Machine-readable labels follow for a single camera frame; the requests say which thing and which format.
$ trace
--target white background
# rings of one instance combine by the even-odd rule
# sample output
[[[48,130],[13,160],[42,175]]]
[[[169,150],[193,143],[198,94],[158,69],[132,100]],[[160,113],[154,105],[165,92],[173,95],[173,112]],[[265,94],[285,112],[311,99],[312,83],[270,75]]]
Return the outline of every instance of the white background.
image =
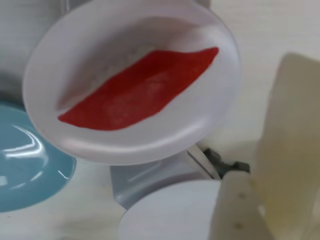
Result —
[[[202,143],[227,161],[252,163],[282,57],[294,52],[320,59],[320,1],[214,0],[211,8],[239,44],[243,82],[226,121]],[[59,15],[59,0],[1,0],[1,73],[19,81],[31,49]],[[109,168],[79,161],[54,197],[0,213],[0,239],[116,240],[123,213],[112,197]]]

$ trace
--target gray plastic part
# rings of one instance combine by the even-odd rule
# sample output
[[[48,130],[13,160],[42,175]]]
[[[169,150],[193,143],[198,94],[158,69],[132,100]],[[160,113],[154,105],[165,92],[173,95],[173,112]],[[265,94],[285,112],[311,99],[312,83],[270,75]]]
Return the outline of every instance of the gray plastic part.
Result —
[[[111,166],[110,172],[114,199],[125,209],[163,187],[190,180],[212,179],[187,151],[151,163]]]

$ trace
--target light blue dish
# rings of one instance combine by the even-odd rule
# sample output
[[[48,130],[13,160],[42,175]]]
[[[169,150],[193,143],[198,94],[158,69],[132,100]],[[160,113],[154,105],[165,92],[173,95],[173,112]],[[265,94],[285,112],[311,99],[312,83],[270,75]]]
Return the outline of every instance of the light blue dish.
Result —
[[[23,108],[0,102],[0,213],[50,198],[75,168],[75,158],[46,142]]]

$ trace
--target red lip shape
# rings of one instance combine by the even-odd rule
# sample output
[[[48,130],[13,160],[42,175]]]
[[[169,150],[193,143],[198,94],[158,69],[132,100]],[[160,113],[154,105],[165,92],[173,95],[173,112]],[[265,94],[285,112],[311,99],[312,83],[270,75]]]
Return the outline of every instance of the red lip shape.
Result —
[[[60,115],[80,128],[115,131],[160,112],[213,63],[217,47],[198,52],[155,50]]]

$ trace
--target white surface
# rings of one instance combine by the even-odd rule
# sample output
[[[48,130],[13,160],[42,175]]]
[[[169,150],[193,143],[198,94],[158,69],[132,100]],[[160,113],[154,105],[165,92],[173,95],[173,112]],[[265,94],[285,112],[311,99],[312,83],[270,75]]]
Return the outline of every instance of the white surface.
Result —
[[[70,183],[56,195],[0,213],[0,239],[116,240],[124,212],[113,199],[109,167],[79,160]]]
[[[221,182],[195,180],[162,188],[132,206],[120,240],[207,240]]]
[[[130,127],[96,131],[58,120],[73,107],[70,96],[79,101],[89,94],[100,68],[146,41],[167,50],[217,46],[220,52],[161,112]],[[199,4],[98,0],[72,11],[44,37],[27,66],[23,97],[35,128],[64,152],[107,164],[138,164],[177,154],[202,139],[228,109],[239,71],[232,36]]]
[[[320,59],[318,0],[213,0],[238,42],[243,81],[223,125],[203,143],[226,161],[255,161],[276,73],[287,53]]]
[[[47,5],[44,0],[1,0],[0,3],[1,70],[21,77],[26,59],[28,59],[31,52],[30,48],[36,45],[46,29],[59,16],[59,1],[51,0],[50,5]],[[18,10],[14,10],[12,7],[8,10],[8,8],[3,7],[4,5],[11,6],[12,3],[19,6]],[[278,65],[284,54],[296,52],[320,59],[319,8],[320,1],[318,0],[212,1],[212,9],[223,19],[235,35],[241,51],[244,70],[241,93],[233,104],[226,121],[221,125],[220,129],[204,141],[207,145],[218,150],[224,159],[248,161],[250,163],[254,161],[256,142],[263,132],[269,93]],[[31,32],[35,33],[36,36],[29,35]],[[92,169],[92,171],[90,174],[88,173],[88,176],[84,175],[83,177],[101,184],[103,182],[110,189],[110,179],[106,178],[105,174],[95,174],[95,169],[99,171],[99,167],[98,165],[96,169],[95,165],[90,165],[88,169]],[[107,173],[108,169],[102,169],[101,171]],[[73,211],[70,214],[61,213],[61,210],[54,210],[50,213],[50,216],[44,217],[42,211],[44,209],[48,211],[48,208],[42,208],[41,206],[48,204],[45,201],[26,209],[29,219],[25,222],[28,225],[32,225],[32,229],[36,229],[33,235],[37,235],[39,232],[40,235],[46,236],[46,238],[38,237],[40,240],[117,240],[118,226],[116,226],[116,222],[121,217],[123,210],[116,208],[116,205],[114,205],[111,191],[108,191],[105,195],[100,195],[102,192],[101,184],[92,184],[91,182],[91,184],[85,185],[86,187],[84,188],[89,190],[88,195],[82,192],[82,178],[75,178],[78,174],[80,173],[78,173],[77,169],[70,184],[77,185],[76,196],[85,197],[76,201],[78,203],[76,204],[77,207],[75,207],[76,210],[72,208],[73,205],[71,203],[68,203],[71,200],[74,201],[74,199],[71,195],[68,195],[69,186],[67,186],[62,192],[48,201],[50,201],[50,205],[56,204],[55,209],[58,210],[64,208],[64,206],[72,208]],[[56,197],[59,197],[60,201],[55,202]],[[63,226],[69,219],[88,219],[87,217],[99,219],[101,216],[100,209],[94,212],[89,210],[89,207],[93,205],[98,205],[105,211],[103,212],[105,214],[102,221],[103,226],[100,229],[101,235],[104,235],[103,232],[105,232],[103,237],[95,235],[95,231],[88,233],[94,237],[85,236],[86,231],[84,229],[90,226],[90,222],[85,220],[83,224],[80,224],[80,227],[72,228],[72,233],[78,237],[69,239],[63,237],[54,238],[54,236],[64,236],[63,228],[55,226]],[[113,214],[107,214],[107,211],[113,211]],[[14,212],[14,214],[19,218],[20,211]],[[40,221],[38,221],[38,215],[42,216]],[[16,225],[14,219],[10,220],[11,217],[7,217],[6,214],[0,213],[0,232],[4,232],[8,236],[5,238],[2,235],[1,239],[38,240],[35,237],[28,238],[32,234],[25,227],[21,227],[22,223],[20,222],[19,225]],[[50,231],[45,232],[45,230],[42,231],[40,228],[36,228],[37,223],[42,226],[41,221],[46,224],[50,222],[52,226],[46,226],[46,229],[50,229]],[[316,223],[313,229],[315,233],[319,229]],[[20,236],[20,238],[10,238],[11,233],[14,233],[14,236]],[[312,235],[310,235],[308,240],[314,239],[317,240],[319,238],[317,236],[312,238]]]

